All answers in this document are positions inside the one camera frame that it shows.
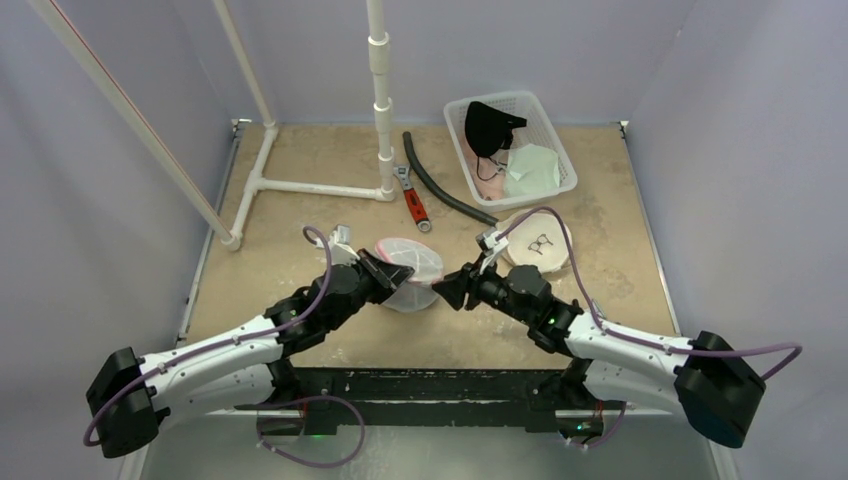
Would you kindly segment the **black bra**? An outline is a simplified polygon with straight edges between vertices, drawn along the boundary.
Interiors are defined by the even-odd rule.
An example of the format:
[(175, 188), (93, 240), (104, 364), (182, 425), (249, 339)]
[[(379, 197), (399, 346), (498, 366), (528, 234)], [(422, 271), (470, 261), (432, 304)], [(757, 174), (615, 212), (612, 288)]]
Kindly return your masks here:
[[(466, 141), (476, 156), (475, 175), (481, 181), (493, 180), (505, 172), (507, 163), (496, 160), (494, 155), (501, 150), (510, 150), (514, 141), (514, 131), (525, 128), (528, 120), (495, 109), (480, 101), (469, 103), (464, 133)], [(481, 160), (487, 160), (494, 166), (495, 172), (484, 178), (481, 175)]]

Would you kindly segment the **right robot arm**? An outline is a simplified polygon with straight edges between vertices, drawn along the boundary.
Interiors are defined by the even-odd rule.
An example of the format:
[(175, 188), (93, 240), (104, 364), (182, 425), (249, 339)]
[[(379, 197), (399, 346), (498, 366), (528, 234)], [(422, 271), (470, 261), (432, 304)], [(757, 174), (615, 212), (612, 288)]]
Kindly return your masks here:
[(561, 392), (576, 407), (597, 399), (662, 410), (717, 444), (740, 448), (766, 390), (721, 336), (663, 337), (596, 323), (578, 302), (557, 298), (534, 266), (501, 276), (467, 263), (432, 289), (455, 310), (485, 304), (525, 325), (543, 351), (574, 359)]

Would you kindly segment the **pale green bra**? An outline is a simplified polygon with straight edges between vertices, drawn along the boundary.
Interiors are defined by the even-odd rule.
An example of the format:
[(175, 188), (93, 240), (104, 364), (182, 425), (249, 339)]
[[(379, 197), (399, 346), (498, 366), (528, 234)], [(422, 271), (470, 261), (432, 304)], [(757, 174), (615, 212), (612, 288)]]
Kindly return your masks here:
[(538, 195), (560, 187), (559, 155), (547, 147), (527, 144), (509, 151), (503, 182), (505, 197)]

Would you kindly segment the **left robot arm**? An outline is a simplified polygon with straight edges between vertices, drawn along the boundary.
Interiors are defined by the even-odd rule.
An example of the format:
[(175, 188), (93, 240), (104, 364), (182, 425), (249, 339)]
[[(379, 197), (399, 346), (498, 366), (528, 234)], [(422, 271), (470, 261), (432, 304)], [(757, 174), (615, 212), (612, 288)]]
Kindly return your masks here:
[(130, 347), (114, 351), (85, 394), (92, 419), (84, 445), (100, 448), (106, 458), (125, 456), (151, 443), (178, 414), (201, 405), (215, 409), (213, 399), (224, 391), (241, 390), (243, 405), (289, 407), (298, 382), (275, 369), (323, 342), (366, 304), (383, 303), (414, 273), (361, 249), (352, 263), (328, 267), (310, 285), (223, 334), (142, 356)]

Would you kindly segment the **pink-rimmed mesh laundry bag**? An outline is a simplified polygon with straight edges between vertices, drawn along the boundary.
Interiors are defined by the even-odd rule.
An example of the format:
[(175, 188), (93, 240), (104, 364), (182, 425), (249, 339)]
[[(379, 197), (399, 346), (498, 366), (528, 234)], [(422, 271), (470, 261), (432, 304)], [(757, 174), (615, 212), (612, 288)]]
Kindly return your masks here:
[(384, 307), (413, 313), (428, 308), (439, 298), (431, 286), (443, 278), (444, 262), (435, 250), (415, 240), (389, 237), (378, 240), (375, 251), (387, 263), (414, 270), (414, 274), (382, 303)]

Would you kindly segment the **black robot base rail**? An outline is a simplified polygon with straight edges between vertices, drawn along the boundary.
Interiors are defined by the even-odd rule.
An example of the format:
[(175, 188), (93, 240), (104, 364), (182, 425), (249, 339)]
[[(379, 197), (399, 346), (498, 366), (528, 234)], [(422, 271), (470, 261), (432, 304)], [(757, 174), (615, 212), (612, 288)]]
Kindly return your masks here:
[(307, 435), (333, 435), (364, 422), (396, 427), (514, 427), (528, 433), (598, 435), (600, 401), (561, 370), (285, 367), (260, 410), (293, 412)]

